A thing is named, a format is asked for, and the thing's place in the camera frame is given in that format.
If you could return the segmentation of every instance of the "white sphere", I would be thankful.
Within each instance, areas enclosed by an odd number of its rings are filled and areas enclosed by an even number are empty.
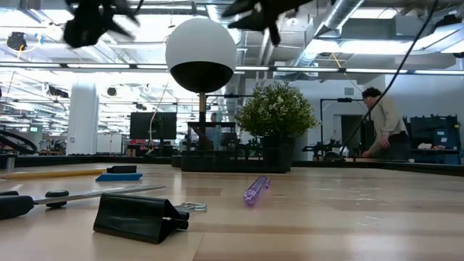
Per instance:
[[[194,18],[181,23],[166,45],[166,63],[174,79],[194,92],[223,87],[236,67],[237,47],[221,24]]]

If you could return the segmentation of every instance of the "television screen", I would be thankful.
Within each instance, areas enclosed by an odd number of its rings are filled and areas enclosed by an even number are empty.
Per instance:
[[[154,112],[132,112],[130,114],[131,139],[150,139],[150,121]],[[157,112],[152,122],[152,139],[175,139],[177,112]]]

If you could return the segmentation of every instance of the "black binder clip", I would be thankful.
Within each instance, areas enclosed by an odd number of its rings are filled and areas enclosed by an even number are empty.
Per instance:
[[[172,232],[186,230],[188,220],[189,214],[178,212],[167,199],[105,193],[94,231],[159,244]]]

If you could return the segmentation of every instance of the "dark hair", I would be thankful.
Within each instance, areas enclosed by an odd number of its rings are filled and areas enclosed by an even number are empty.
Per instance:
[[[374,87],[369,87],[365,91],[362,92],[362,98],[366,99],[368,97],[376,98],[382,95],[382,92]]]

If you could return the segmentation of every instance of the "purple tube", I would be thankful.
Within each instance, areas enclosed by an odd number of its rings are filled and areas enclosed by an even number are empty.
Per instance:
[[[244,202],[248,207],[256,204],[262,188],[269,188],[270,179],[265,175],[260,176],[244,193]]]

